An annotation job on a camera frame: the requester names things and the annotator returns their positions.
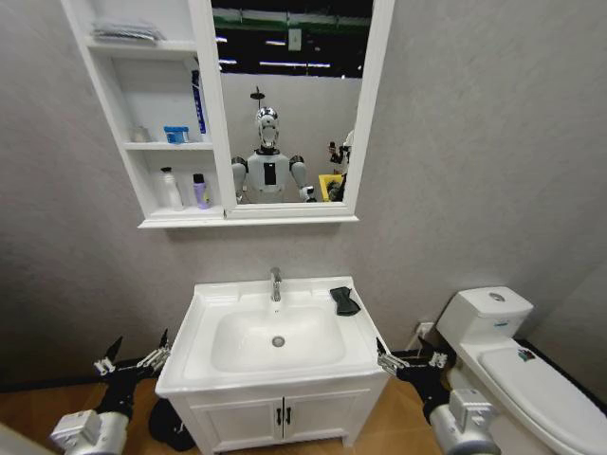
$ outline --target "purple bottle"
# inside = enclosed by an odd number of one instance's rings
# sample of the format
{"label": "purple bottle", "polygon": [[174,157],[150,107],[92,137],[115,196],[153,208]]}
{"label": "purple bottle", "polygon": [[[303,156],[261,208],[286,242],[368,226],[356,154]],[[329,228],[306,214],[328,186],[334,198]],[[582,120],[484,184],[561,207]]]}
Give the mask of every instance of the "purple bottle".
{"label": "purple bottle", "polygon": [[205,176],[202,173],[193,175],[193,193],[196,196],[196,205],[199,209],[208,209],[211,206]]}

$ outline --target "toilet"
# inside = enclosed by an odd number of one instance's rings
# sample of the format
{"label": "toilet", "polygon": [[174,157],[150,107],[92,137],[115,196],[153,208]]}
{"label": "toilet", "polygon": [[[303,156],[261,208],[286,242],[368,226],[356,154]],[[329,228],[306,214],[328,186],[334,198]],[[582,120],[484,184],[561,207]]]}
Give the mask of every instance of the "toilet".
{"label": "toilet", "polygon": [[479,390],[501,412],[489,431],[504,455],[606,455],[605,415],[512,338],[532,309],[507,287],[458,292],[436,326],[458,355],[451,386]]}

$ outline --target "white sink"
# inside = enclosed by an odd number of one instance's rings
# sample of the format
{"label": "white sink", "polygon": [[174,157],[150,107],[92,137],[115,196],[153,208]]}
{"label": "white sink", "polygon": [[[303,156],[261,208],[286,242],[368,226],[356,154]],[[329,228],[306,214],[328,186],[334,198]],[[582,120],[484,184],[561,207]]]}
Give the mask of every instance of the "white sink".
{"label": "white sink", "polygon": [[[361,308],[354,316],[336,315],[329,290],[341,286],[352,288],[350,297]],[[269,281],[198,284],[156,392],[382,372],[376,352],[381,336],[352,278],[284,280],[281,295],[278,304],[270,300]]]}
{"label": "white sink", "polygon": [[276,312],[245,311],[224,316],[212,343],[213,367],[222,372],[306,368],[345,355],[334,314],[326,308],[285,306]]}

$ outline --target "floor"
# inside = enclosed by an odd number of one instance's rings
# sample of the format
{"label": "floor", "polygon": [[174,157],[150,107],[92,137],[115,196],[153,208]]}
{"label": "floor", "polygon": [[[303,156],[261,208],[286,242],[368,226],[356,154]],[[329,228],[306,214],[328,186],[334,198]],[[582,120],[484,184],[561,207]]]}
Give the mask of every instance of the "floor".
{"label": "floor", "polygon": [[[175,452],[152,439],[147,421],[156,403],[156,381],[142,381],[135,396],[135,416],[128,428],[124,454],[194,454],[197,449]],[[104,386],[88,384],[0,393],[0,422],[29,439],[55,450],[48,434],[64,414],[95,408]],[[233,455],[440,455],[432,430],[421,412],[421,401],[413,387],[391,379],[379,397],[353,448],[344,448],[341,440],[315,441],[262,447],[230,452]]]}

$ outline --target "toilet seat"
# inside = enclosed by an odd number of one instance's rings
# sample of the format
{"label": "toilet seat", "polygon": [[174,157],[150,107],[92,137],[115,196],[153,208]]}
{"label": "toilet seat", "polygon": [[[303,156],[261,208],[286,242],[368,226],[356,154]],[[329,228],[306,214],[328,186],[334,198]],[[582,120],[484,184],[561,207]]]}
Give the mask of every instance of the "toilet seat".
{"label": "toilet seat", "polygon": [[587,455],[607,453],[607,418],[577,387],[531,351],[481,353],[481,366],[536,424]]}

